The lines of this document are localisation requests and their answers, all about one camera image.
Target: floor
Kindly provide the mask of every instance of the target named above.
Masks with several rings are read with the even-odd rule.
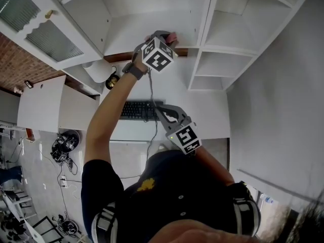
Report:
[[[74,176],[68,170],[67,166],[63,166],[62,174],[67,177],[67,180],[81,181],[82,166],[85,152],[85,132],[81,132],[80,145],[71,152],[70,158],[78,166],[78,172]],[[18,143],[18,138],[24,136],[23,133],[18,134],[16,139],[10,141],[8,138],[3,138],[3,154],[6,160],[10,157],[14,148]],[[52,160],[50,155],[51,146],[56,139],[55,133],[40,132],[40,140],[34,143],[24,140],[24,155],[20,153],[19,160],[16,164],[21,165],[24,172],[24,186],[29,196],[32,197],[35,210],[38,214],[35,218],[30,219],[31,224],[35,224],[39,219],[48,216],[50,219],[58,215],[64,216],[64,202],[60,187],[57,182],[57,177],[60,174],[61,168]],[[153,155],[160,141],[153,143],[150,154]],[[167,147],[170,147],[168,141],[163,142]],[[227,144],[226,139],[203,140],[202,144],[209,152],[223,165],[227,165]],[[134,184],[137,178],[126,178],[141,174],[145,167],[147,143],[110,143],[110,155],[112,166],[116,173],[121,177],[124,188]],[[18,159],[18,154],[21,146],[18,146],[11,161]],[[78,182],[68,182],[68,188],[62,188],[64,201],[71,220],[75,221],[81,232],[85,232],[82,219],[82,207],[80,200],[81,184]],[[74,242],[76,240],[68,237],[66,240]]]

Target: power strip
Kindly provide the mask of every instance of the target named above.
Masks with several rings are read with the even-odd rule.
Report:
[[[67,188],[66,176],[61,176],[62,187]]]

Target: glass panel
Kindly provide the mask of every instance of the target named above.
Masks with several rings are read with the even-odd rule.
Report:
[[[0,18],[20,31],[40,12],[31,0],[0,0]]]
[[[83,54],[50,20],[41,23],[27,39],[56,61]]]

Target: yellow logo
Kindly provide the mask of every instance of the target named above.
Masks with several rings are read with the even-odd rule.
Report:
[[[140,188],[137,189],[137,191],[145,191],[145,190],[151,190],[155,185],[154,185],[154,179],[150,178],[150,179],[146,179],[145,181],[143,181],[142,185]]]

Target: hand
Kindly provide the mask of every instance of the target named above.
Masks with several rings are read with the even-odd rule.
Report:
[[[134,64],[140,71],[144,73],[144,75],[147,73],[148,67],[142,62],[142,50],[138,51]]]

